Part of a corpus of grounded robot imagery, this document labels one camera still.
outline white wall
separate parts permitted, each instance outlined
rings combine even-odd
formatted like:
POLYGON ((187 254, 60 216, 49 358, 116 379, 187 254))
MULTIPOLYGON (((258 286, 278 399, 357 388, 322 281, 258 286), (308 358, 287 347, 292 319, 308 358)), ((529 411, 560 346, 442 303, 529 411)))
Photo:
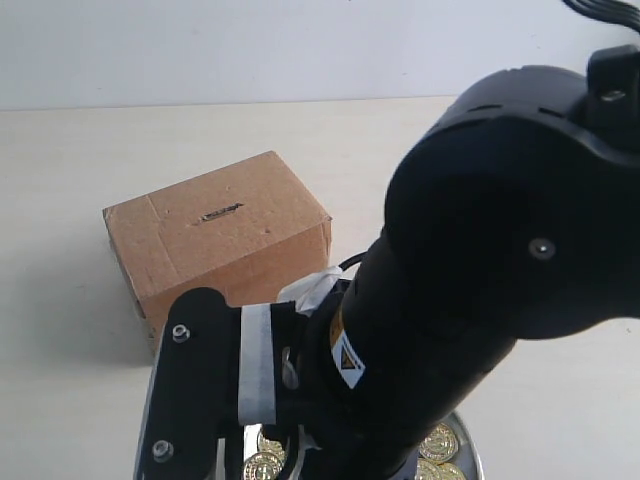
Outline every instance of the white wall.
POLYGON ((452 94, 628 41, 560 0, 4 0, 0 109, 452 94))

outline brown cardboard box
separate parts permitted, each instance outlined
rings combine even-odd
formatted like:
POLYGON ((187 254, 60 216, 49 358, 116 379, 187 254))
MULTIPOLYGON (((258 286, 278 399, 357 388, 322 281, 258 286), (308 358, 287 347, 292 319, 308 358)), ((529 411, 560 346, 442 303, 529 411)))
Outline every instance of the brown cardboard box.
POLYGON ((328 263, 331 217, 274 152, 103 214, 151 340, 188 289, 216 288, 232 306, 273 302, 328 263))

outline table surface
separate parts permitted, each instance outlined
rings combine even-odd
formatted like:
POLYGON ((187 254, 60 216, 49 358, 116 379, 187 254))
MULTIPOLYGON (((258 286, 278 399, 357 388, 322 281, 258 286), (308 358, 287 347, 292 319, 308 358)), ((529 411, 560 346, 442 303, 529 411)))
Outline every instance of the table surface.
MULTIPOLYGON (((277 151, 366 249, 450 98, 0 113, 0 478, 132 477, 151 355, 101 209, 277 151)), ((463 402, 488 480, 635 478, 640 325, 521 342, 463 402)))

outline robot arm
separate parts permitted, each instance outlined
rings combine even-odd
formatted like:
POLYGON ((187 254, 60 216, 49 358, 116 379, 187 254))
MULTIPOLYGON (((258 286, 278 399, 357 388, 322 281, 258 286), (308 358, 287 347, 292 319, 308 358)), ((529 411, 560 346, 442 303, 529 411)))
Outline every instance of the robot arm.
MULTIPOLYGON (((640 32, 632 7, 565 3, 640 32)), ((353 281, 312 314, 180 297, 136 479, 214 478, 219 463, 239 479, 254 423, 288 444, 280 479, 413 478, 419 442, 518 339, 640 317, 639 79, 627 46, 596 52, 586 78, 525 67, 472 86, 398 167, 353 281)))

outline coin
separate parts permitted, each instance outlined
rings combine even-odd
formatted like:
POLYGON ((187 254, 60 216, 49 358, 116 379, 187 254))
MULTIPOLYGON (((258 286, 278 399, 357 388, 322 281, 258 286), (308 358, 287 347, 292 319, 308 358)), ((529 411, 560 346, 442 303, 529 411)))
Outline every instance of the coin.
POLYGON ((285 453, 280 442, 265 438, 262 434, 262 430, 260 430, 260 433, 258 433, 258 451, 273 453, 276 457, 278 457, 278 460, 284 462, 285 453))
POLYGON ((275 480, 282 462, 273 453, 258 452, 244 462, 242 480, 275 480))
POLYGON ((443 480, 440 469, 424 458, 418 459, 416 480, 443 480))
POLYGON ((442 480, 467 480, 464 473, 453 463, 443 463, 438 468, 440 468, 442 480))
POLYGON ((420 455, 436 464, 451 460, 457 452, 456 434, 444 423, 438 425, 420 444, 420 455))

